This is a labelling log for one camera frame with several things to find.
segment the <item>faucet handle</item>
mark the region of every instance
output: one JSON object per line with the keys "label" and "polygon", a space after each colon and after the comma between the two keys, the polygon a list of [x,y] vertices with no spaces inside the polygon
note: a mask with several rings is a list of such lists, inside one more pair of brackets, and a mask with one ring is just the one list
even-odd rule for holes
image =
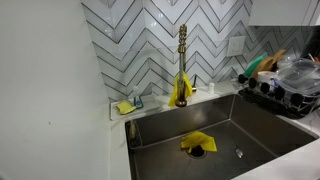
{"label": "faucet handle", "polygon": [[185,53],[186,52],[186,39],[187,39],[187,26],[185,24],[182,24],[179,29],[179,53]]}
{"label": "faucet handle", "polygon": [[192,85],[192,92],[196,92],[197,91],[197,87],[196,87],[197,77],[198,77],[198,75],[194,76],[193,85]]}

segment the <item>sink drain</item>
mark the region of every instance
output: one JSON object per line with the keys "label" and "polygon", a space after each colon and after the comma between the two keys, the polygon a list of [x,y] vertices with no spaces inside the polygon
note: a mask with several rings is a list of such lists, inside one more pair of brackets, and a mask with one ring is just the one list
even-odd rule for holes
{"label": "sink drain", "polygon": [[188,153],[188,149],[186,149],[186,153],[193,159],[202,159],[207,156],[207,151],[203,150],[201,146],[192,148],[191,153]]}

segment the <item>faucet spout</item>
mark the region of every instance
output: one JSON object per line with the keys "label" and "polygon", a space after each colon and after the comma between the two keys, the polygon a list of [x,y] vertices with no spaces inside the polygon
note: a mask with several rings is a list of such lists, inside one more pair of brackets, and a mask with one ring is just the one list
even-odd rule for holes
{"label": "faucet spout", "polygon": [[182,24],[179,29],[179,79],[178,79],[178,97],[175,101],[177,107],[185,107],[187,100],[185,97],[185,81],[183,79],[184,71],[186,69],[186,39],[187,39],[187,26]]}

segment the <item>kitchen sink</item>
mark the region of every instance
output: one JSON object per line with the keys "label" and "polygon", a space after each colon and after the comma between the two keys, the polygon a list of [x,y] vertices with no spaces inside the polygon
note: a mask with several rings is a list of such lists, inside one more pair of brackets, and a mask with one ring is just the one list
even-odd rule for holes
{"label": "kitchen sink", "polygon": [[[232,179],[319,137],[239,95],[178,108],[125,124],[132,179]],[[129,138],[130,126],[136,129]],[[181,138],[214,137],[217,152],[188,154]]]}

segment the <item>sponge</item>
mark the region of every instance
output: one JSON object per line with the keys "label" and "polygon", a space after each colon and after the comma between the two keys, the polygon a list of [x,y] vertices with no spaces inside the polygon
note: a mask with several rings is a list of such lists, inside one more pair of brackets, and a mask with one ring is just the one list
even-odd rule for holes
{"label": "sponge", "polygon": [[129,101],[122,101],[121,103],[116,105],[120,111],[120,114],[128,114],[136,109],[135,106],[132,106]]}
{"label": "sponge", "polygon": [[188,153],[191,153],[192,148],[199,145],[205,151],[217,151],[217,146],[214,138],[202,132],[197,131],[182,138],[181,148],[188,148]]}

